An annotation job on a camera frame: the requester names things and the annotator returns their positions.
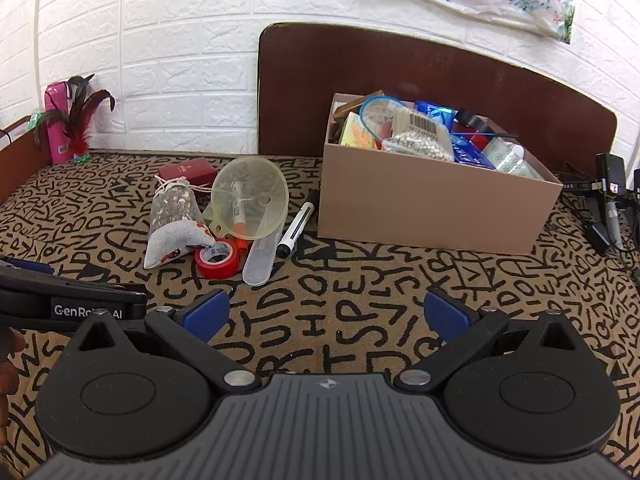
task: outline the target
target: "white brick wall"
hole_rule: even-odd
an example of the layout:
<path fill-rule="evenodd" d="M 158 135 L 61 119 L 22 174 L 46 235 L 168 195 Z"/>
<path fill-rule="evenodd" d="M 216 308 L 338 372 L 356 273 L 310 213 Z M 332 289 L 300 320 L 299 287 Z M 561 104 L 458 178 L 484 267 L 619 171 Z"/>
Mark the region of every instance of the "white brick wall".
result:
<path fill-rule="evenodd" d="M 2 118 L 21 106 L 16 99 L 28 101 L 28 86 L 9 96 L 2 85 L 27 83 L 33 38 L 21 27 L 28 10 L 0 1 L 0 41 L 9 33 L 19 39 L 0 43 Z M 410 34 L 551 76 L 615 111 L 614 152 L 638 165 L 640 0 L 580 0 L 571 45 L 418 0 L 40 0 L 40 89 L 97 73 L 94 87 L 104 85 L 118 105 L 98 111 L 95 146 L 254 152 L 258 37 L 287 20 Z"/>
<path fill-rule="evenodd" d="M 38 108 L 33 53 L 35 0 L 0 0 L 0 127 Z M 0 140 L 0 148 L 5 140 Z"/>

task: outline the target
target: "pink bottle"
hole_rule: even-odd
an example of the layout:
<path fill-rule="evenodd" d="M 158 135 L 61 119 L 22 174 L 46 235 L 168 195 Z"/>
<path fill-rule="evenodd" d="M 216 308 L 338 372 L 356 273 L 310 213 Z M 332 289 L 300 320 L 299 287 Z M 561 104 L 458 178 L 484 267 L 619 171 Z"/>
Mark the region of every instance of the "pink bottle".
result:
<path fill-rule="evenodd" d="M 65 114 L 68 113 L 68 104 L 66 100 L 66 84 L 51 83 L 44 92 L 44 108 L 45 110 L 55 110 L 58 108 Z M 62 123 L 56 123 L 47 127 L 49 132 L 49 147 L 51 149 L 51 161 L 54 164 L 63 164 L 71 159 L 69 151 L 69 138 L 65 135 Z"/>

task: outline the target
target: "open box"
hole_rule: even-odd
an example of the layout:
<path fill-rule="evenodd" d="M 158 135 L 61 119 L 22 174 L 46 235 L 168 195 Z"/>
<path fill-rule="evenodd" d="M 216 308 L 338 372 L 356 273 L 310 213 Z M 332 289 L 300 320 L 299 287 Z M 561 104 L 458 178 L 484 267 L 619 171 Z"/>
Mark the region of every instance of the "open box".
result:
<path fill-rule="evenodd" d="M 320 237 L 485 253 L 530 252 L 562 189 L 535 156 L 525 150 L 525 160 L 544 181 L 330 144 L 331 111 L 358 97 L 335 94 L 329 113 Z"/>

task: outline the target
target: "orange marker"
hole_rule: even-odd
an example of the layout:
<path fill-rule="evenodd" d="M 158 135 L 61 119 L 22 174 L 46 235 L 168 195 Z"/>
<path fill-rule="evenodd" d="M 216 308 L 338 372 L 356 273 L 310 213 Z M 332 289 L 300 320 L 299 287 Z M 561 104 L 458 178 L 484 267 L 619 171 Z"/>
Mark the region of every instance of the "orange marker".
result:
<path fill-rule="evenodd" d="M 232 187 L 234 190 L 234 232 L 243 236 L 246 235 L 246 218 L 244 216 L 242 201 L 238 199 L 239 196 L 242 196 L 242 183 L 236 181 Z M 240 256 L 246 256 L 249 251 L 249 240 L 238 237 L 234 237 L 234 239 Z"/>

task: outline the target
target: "small red box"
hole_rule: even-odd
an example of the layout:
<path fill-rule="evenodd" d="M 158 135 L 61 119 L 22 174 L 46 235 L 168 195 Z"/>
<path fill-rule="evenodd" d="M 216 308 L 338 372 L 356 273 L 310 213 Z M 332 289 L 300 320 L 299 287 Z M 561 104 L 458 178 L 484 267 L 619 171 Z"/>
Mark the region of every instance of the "small red box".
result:
<path fill-rule="evenodd" d="M 185 160 L 180 164 L 165 166 L 160 168 L 158 173 L 165 180 L 183 176 L 193 186 L 211 186 L 218 174 L 218 170 L 206 158 L 201 156 L 193 160 Z"/>

